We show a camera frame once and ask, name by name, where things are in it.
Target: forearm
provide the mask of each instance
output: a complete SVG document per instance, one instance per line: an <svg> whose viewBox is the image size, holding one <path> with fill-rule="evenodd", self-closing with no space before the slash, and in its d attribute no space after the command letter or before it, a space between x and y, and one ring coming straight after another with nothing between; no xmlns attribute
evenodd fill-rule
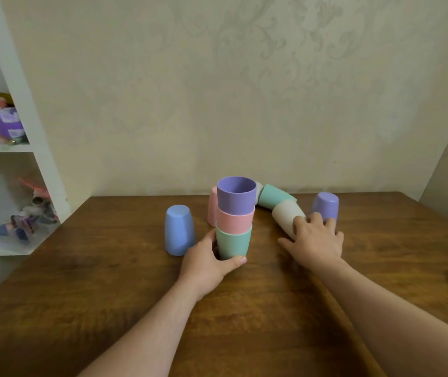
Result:
<svg viewBox="0 0 448 377"><path fill-rule="evenodd" d="M175 284L125 336L79 377L167 376L196 300L190 288Z"/></svg>
<svg viewBox="0 0 448 377"><path fill-rule="evenodd" d="M389 376L448 375L448 325L346 262L315 271Z"/></svg>

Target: lavender cup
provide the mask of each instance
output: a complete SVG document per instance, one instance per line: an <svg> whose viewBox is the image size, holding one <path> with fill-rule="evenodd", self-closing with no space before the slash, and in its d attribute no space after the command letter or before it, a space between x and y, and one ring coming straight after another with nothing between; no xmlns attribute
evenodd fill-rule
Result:
<svg viewBox="0 0 448 377"><path fill-rule="evenodd" d="M315 201L313 201L312 209L309 213L319 212L324 222L329 218L334 218L337 221L338 210L338 196L328 192L321 192L315 197Z"/></svg>
<svg viewBox="0 0 448 377"><path fill-rule="evenodd" d="M247 177L225 177L217 183L217 205L224 213L247 215L254 211L257 184Z"/></svg>

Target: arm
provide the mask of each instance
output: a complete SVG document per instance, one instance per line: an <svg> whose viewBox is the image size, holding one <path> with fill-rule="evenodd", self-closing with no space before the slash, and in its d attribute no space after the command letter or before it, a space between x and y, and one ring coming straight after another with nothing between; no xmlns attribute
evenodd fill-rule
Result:
<svg viewBox="0 0 448 377"><path fill-rule="evenodd" d="M448 325L385 290L342 260L343 233L324 225L320 213L310 223L294 220L296 242L279 243L317 275L389 376L448 375Z"/></svg>
<svg viewBox="0 0 448 377"><path fill-rule="evenodd" d="M158 377L170 372L187 319L197 301L224 276L244 264L242 256L217 260L215 230L187 250L173 287L127 334L93 361L79 377Z"/></svg>

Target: plastic cup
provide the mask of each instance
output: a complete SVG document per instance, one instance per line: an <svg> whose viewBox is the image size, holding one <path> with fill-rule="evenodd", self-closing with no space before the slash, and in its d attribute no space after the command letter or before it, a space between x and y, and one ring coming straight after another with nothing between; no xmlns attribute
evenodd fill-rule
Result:
<svg viewBox="0 0 448 377"><path fill-rule="evenodd" d="M338 220L339 210L339 198L329 192L320 192L313 201L312 209L309 212L319 212L323 221L327 221L329 218Z"/></svg>
<svg viewBox="0 0 448 377"><path fill-rule="evenodd" d="M217 183L217 205L227 214L246 215L255 209L257 184L247 177L225 177Z"/></svg>
<svg viewBox="0 0 448 377"><path fill-rule="evenodd" d="M245 234L252 226L255 209L246 215L231 215L217 207L217 226L227 234Z"/></svg>
<svg viewBox="0 0 448 377"><path fill-rule="evenodd" d="M214 186L210 191L208 197L208 212L206 215L206 221L209 225L215 227L217 222L217 187Z"/></svg>
<svg viewBox="0 0 448 377"><path fill-rule="evenodd" d="M294 218L298 215L306 218L306 214L304 214L299 205L297 205L297 202L291 198L280 202L277 206L275 206L272 213L274 220L293 240L296 239L293 222Z"/></svg>
<svg viewBox="0 0 448 377"><path fill-rule="evenodd" d="M185 205L173 205L166 211L165 248L171 255L182 256L194 246L194 223Z"/></svg>
<svg viewBox="0 0 448 377"><path fill-rule="evenodd" d="M286 199L293 199L294 201L297 201L294 196L291 196L287 192L278 189L273 185L266 184L259 197L259 205L273 210L275 209L275 206Z"/></svg>
<svg viewBox="0 0 448 377"><path fill-rule="evenodd" d="M227 234L215 228L217 235L217 247L221 260L232 258L236 255L246 255L249 249L250 237L252 236L252 225L244 234Z"/></svg>
<svg viewBox="0 0 448 377"><path fill-rule="evenodd" d="M259 203L259 197L261 196L262 190L264 189L264 185L260 182L256 181L257 190L256 190L256 205Z"/></svg>

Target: mint green cup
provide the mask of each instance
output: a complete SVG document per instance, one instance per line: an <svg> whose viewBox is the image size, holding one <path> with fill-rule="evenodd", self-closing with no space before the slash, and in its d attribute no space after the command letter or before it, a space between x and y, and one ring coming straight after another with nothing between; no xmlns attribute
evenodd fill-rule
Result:
<svg viewBox="0 0 448 377"><path fill-rule="evenodd" d="M259 196L258 204L259 206L273 210L275 209L275 206L277 206L280 202L285 201L289 198L297 201L294 196L291 196L287 192L284 192L283 190L278 189L273 185L266 184L261 192L261 195Z"/></svg>
<svg viewBox="0 0 448 377"><path fill-rule="evenodd" d="M221 260L226 260L235 255L246 255L249 249L250 237L252 236L252 225L250 230L244 234L227 234L219 228L215 228L217 235L217 246Z"/></svg>

